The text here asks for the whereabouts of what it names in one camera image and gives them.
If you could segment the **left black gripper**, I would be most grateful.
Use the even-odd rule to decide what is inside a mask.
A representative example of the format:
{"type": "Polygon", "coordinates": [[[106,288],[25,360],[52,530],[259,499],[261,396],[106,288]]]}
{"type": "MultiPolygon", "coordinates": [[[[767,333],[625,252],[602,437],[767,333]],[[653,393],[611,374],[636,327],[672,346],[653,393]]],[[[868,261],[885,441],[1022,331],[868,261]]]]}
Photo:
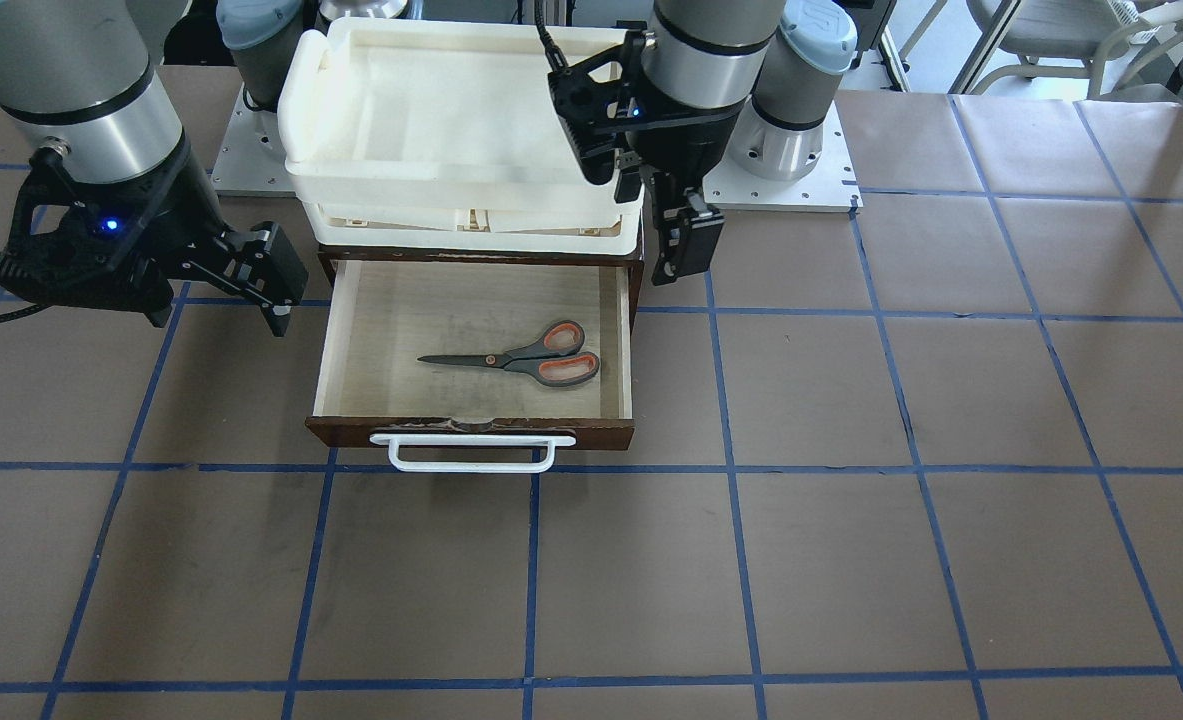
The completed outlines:
{"type": "Polygon", "coordinates": [[[633,201],[640,196],[642,167],[658,170],[649,174],[657,240],[651,275],[654,286],[710,270],[725,218],[694,188],[724,158],[743,106],[745,100],[728,108],[694,108],[678,100],[631,100],[620,105],[627,121],[623,149],[636,155],[636,161],[629,161],[620,173],[620,199],[633,201]],[[686,190],[679,210],[683,197],[675,181],[686,190]]]}

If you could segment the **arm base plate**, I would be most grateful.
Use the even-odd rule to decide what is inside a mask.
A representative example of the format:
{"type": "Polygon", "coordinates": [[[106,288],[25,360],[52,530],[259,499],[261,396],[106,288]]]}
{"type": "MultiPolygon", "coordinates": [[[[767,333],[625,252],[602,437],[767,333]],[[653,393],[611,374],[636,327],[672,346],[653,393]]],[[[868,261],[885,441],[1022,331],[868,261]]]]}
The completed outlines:
{"type": "Polygon", "coordinates": [[[254,109],[251,96],[240,87],[211,173],[216,195],[293,197],[285,160],[277,113],[254,109]]]}
{"type": "Polygon", "coordinates": [[[733,210],[847,213],[864,205],[835,104],[820,127],[796,131],[774,127],[750,102],[702,190],[733,210]]]}

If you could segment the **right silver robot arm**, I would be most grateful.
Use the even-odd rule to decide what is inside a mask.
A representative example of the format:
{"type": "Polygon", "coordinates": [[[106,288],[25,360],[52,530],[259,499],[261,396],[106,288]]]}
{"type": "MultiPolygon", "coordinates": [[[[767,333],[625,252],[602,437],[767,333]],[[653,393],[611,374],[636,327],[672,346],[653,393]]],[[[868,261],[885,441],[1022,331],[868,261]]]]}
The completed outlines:
{"type": "Polygon", "coordinates": [[[32,147],[0,287],[25,307],[137,313],[163,327],[172,281],[261,310],[277,337],[308,268],[274,222],[235,231],[123,1],[0,1],[0,108],[32,147]]]}

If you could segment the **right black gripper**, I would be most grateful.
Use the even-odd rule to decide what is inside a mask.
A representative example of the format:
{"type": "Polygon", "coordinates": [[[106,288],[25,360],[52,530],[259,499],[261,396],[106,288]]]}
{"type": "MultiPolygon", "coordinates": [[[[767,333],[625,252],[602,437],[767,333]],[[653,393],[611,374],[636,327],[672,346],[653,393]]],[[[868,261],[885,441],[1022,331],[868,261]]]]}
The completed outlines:
{"type": "Polygon", "coordinates": [[[280,223],[234,231],[192,143],[181,140],[161,163],[121,183],[121,300],[170,301],[172,281],[208,283],[261,309],[284,337],[308,287],[308,266],[280,223]]]}

